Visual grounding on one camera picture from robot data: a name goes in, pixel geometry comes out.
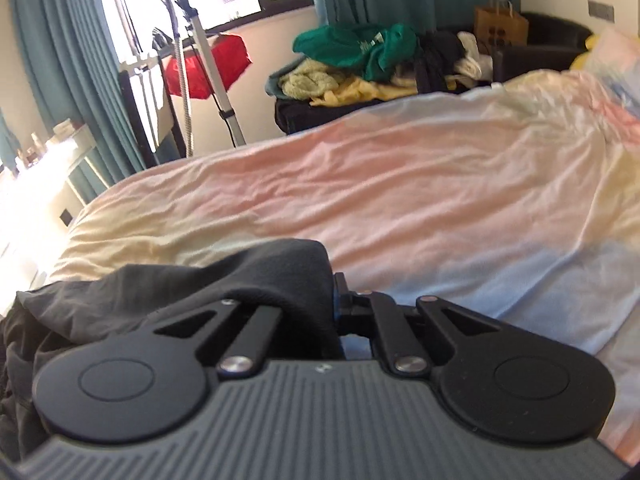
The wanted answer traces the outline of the black pants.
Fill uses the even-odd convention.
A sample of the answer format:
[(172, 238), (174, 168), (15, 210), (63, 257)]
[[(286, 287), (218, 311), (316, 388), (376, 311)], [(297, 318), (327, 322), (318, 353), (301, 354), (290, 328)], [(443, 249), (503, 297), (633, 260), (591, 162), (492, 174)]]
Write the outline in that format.
[(333, 272), (315, 240), (273, 240), (204, 268), (127, 264), (96, 281), (18, 292), (1, 321), (1, 452), (19, 462), (48, 440), (32, 382), (64, 351), (190, 313), (221, 299), (277, 307), (285, 359), (340, 360)]

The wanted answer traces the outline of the pastel tie-dye duvet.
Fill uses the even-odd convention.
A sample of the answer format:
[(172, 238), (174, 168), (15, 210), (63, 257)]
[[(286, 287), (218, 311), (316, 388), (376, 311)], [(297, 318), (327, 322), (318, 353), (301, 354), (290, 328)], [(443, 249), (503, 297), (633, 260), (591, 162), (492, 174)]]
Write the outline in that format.
[(595, 76), (415, 96), (136, 174), (80, 214), (49, 278), (282, 237), (321, 242), (358, 289), (431, 292), (594, 354), (616, 382), (602, 440), (638, 460), (639, 116)]

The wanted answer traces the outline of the white desk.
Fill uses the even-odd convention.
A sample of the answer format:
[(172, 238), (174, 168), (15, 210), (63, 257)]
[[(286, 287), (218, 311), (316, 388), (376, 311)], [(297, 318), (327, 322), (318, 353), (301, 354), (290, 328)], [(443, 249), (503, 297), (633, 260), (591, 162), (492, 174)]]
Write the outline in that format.
[(109, 188), (96, 166), (98, 146), (87, 125), (64, 122), (62, 130), (47, 140), (30, 166), (19, 164), (17, 173), (1, 174), (1, 225), (8, 230), (31, 229), (49, 236), (64, 233), (88, 200), (70, 180), (77, 169), (89, 170), (98, 190)]

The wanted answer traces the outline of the pale yellow knit garment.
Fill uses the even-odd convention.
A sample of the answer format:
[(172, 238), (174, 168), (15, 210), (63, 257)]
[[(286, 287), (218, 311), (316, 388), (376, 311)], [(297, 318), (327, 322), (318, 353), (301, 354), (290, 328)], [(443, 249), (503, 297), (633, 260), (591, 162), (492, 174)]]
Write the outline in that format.
[(279, 78), (279, 87), (290, 99), (307, 101), (336, 90), (347, 76), (335, 67), (305, 58)]

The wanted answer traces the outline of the white garment on pile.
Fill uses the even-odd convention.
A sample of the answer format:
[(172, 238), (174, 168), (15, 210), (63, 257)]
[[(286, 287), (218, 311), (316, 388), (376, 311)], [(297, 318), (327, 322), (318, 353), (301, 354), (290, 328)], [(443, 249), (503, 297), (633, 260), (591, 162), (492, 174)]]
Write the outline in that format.
[(494, 76), (492, 56), (480, 52), (476, 37), (472, 32), (459, 32), (457, 37), (464, 50), (464, 55), (454, 63), (454, 72), (475, 81), (492, 81)]

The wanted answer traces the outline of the green garment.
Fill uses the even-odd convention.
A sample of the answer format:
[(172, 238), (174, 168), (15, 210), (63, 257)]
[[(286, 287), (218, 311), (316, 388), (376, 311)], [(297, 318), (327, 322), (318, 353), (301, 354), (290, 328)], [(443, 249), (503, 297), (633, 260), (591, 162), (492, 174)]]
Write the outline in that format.
[(407, 25), (324, 25), (298, 35), (292, 50), (352, 72), (366, 81), (389, 81), (397, 65), (413, 59), (419, 47)]

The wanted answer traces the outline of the black garment on pile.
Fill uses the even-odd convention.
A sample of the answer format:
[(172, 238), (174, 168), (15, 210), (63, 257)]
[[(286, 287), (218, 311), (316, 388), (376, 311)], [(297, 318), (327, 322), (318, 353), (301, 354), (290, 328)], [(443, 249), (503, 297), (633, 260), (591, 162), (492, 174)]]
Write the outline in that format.
[(465, 57), (465, 48), (453, 32), (426, 32), (418, 36), (413, 60), (419, 94), (447, 92), (446, 77), (454, 73), (454, 64)]

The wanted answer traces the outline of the brown paper bag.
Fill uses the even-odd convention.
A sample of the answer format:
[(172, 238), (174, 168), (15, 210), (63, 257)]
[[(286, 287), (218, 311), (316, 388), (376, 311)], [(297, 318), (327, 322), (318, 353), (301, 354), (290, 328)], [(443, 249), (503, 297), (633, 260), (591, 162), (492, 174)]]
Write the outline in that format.
[(528, 21), (510, 0), (491, 0), (486, 6), (475, 8), (474, 35), (489, 51), (526, 46), (528, 30)]

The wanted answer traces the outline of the black sofa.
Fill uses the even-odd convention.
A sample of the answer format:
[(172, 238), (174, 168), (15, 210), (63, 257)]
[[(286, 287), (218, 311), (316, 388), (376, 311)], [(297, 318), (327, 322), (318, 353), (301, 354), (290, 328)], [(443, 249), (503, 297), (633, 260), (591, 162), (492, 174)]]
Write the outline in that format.
[[(532, 70), (568, 70), (577, 55), (585, 51), (585, 41), (592, 31), (569, 20), (554, 16), (526, 13), (528, 39), (526, 46), (499, 48), (491, 54), (494, 61), (493, 82), (506, 82)], [(443, 29), (458, 34), (454, 28)], [(413, 61), (409, 63), (410, 86), (416, 86)], [(461, 94), (475, 87), (486, 87), (488, 81), (471, 81), (468, 84), (455, 72), (446, 77), (446, 93)], [(274, 121), (285, 134), (294, 134), (333, 122), (356, 110), (380, 104), (375, 100), (341, 107), (311, 106), (310, 101), (277, 98), (274, 103)]]

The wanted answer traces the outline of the silver tripod stand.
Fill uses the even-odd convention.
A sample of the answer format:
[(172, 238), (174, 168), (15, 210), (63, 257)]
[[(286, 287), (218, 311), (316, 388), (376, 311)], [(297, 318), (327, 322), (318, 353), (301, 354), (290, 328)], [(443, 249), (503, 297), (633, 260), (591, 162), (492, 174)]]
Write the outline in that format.
[(186, 47), (193, 50), (193, 57), (203, 72), (205, 81), (216, 107), (218, 115), (226, 124), (232, 146), (244, 146), (246, 140), (235, 110), (231, 104), (217, 63), (212, 53), (212, 45), (209, 43), (206, 31), (203, 28), (198, 15), (198, 10), (192, 6), (190, 0), (160, 0), (165, 6), (170, 21), (172, 39), (174, 42), (174, 59), (177, 62), (178, 81), (182, 97), (184, 129), (183, 140), (186, 146), (186, 157), (193, 156), (194, 140), (192, 128), (192, 105), (188, 71), (186, 70)]

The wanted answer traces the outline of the pastel pillow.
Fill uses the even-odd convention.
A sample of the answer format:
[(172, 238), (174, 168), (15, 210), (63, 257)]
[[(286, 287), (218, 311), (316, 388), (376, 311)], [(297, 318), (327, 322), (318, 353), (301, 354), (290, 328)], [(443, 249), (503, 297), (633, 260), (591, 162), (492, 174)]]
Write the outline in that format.
[(634, 116), (639, 116), (639, 38), (605, 29), (590, 50), (584, 70), (608, 87)]

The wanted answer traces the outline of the left teal curtain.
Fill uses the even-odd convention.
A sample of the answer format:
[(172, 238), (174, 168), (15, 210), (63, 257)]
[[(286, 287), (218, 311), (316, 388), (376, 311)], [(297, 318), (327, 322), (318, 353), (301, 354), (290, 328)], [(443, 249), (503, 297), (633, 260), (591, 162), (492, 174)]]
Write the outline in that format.
[(87, 125), (98, 161), (117, 182), (145, 168), (118, 84), (102, 0), (11, 0), (13, 24), (43, 122)]

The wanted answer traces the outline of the yellow plush toy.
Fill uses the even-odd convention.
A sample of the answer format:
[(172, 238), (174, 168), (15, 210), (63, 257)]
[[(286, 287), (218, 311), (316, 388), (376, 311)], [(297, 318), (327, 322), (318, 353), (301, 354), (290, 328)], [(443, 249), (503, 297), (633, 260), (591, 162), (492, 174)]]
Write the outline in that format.
[(582, 70), (586, 62), (588, 60), (588, 56), (593, 48), (596, 46), (598, 40), (600, 39), (599, 35), (591, 35), (585, 41), (585, 51), (580, 55), (577, 55), (572, 64), (570, 64), (570, 70)]

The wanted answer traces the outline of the black chair frame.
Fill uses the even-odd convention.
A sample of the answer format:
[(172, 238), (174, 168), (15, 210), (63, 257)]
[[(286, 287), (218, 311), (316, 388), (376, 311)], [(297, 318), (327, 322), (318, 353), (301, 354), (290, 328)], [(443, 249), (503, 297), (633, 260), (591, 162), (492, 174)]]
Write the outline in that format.
[(182, 130), (157, 55), (137, 55), (119, 65), (118, 84), (146, 168), (186, 157)]

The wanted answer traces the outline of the grey wall switch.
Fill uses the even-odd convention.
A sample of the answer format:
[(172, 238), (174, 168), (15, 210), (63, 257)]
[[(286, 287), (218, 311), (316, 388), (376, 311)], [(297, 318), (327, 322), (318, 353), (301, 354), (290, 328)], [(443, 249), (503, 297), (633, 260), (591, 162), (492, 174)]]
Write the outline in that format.
[(606, 21), (609, 23), (615, 22), (615, 9), (612, 4), (589, 0), (588, 14), (590, 18), (597, 18), (598, 20)]

